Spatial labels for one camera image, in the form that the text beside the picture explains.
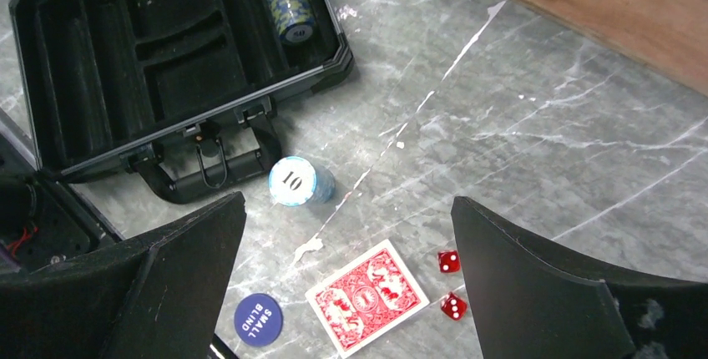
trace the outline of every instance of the marble floor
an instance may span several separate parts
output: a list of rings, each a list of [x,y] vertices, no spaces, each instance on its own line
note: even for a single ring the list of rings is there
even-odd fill
[[[461,273],[437,269],[437,251],[455,247],[456,195],[601,260],[708,281],[708,98],[512,1],[331,2],[357,69],[281,107],[276,127],[286,152],[328,167],[338,191],[286,208],[265,179],[239,188],[248,221],[217,333],[241,358],[336,357],[305,292],[385,239],[432,304],[355,357],[482,357],[472,316],[450,321],[437,304],[466,293]],[[29,130],[7,10],[0,107]],[[196,166],[176,154],[173,170]],[[76,190],[125,236],[205,203],[166,204],[137,175]],[[324,246],[294,262],[313,237]],[[280,338],[257,349],[233,325],[256,292],[285,317]]]

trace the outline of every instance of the poker chip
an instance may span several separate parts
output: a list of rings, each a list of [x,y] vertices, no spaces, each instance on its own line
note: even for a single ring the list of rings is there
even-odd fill
[[[302,157],[290,156],[273,166],[268,188],[281,205],[299,206],[307,202],[327,202],[336,187],[334,175],[328,169]]]
[[[247,296],[236,307],[234,327],[239,338],[250,346],[267,346],[283,329],[283,312],[266,294]]]
[[[309,0],[268,0],[281,42],[299,44],[315,32],[315,16]]]

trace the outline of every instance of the playing card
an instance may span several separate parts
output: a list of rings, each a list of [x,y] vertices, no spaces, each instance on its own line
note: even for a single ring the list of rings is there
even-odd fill
[[[305,296],[342,358],[430,303],[389,240],[357,257]]]

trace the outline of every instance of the red translucent die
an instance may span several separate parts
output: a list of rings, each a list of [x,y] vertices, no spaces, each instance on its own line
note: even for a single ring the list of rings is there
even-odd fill
[[[443,273],[460,271],[460,256],[456,250],[445,250],[437,253],[437,263]]]
[[[450,292],[440,305],[442,312],[448,315],[451,319],[458,321],[461,320],[467,311],[467,302],[460,299],[459,296]]]

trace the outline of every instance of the blue poker chip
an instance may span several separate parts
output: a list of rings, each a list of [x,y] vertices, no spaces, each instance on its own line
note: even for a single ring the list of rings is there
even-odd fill
[[[266,346],[275,341],[283,329],[283,312],[266,294],[247,296],[236,307],[234,326],[240,339],[250,346]]]

